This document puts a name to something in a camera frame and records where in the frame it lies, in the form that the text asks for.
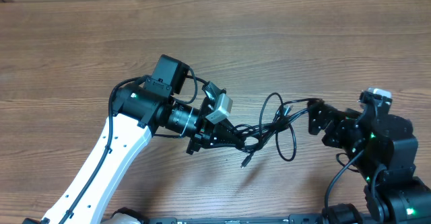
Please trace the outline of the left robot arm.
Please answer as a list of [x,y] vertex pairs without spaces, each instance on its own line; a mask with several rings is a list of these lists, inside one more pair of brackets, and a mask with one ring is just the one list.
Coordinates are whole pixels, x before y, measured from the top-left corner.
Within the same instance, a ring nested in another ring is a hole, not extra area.
[[40,222],[100,223],[129,166],[160,127],[173,131],[176,138],[188,137],[189,154],[201,148],[242,149],[245,143],[228,121],[232,100],[225,90],[204,82],[206,97],[199,109],[175,98],[188,78],[195,78],[190,66],[163,54],[151,75],[117,84],[95,147]]

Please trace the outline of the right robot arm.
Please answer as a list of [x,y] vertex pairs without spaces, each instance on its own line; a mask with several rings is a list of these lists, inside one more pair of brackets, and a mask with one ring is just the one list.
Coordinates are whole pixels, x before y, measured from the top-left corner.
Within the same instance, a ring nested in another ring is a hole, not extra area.
[[[430,188],[414,174],[418,140],[413,124],[390,114],[389,91],[370,87],[358,101],[362,112],[342,112],[323,100],[307,104],[309,133],[323,130],[323,144],[343,149],[349,159],[327,187],[318,223],[429,223]],[[351,166],[366,181],[367,215],[353,204],[329,204],[336,181]]]

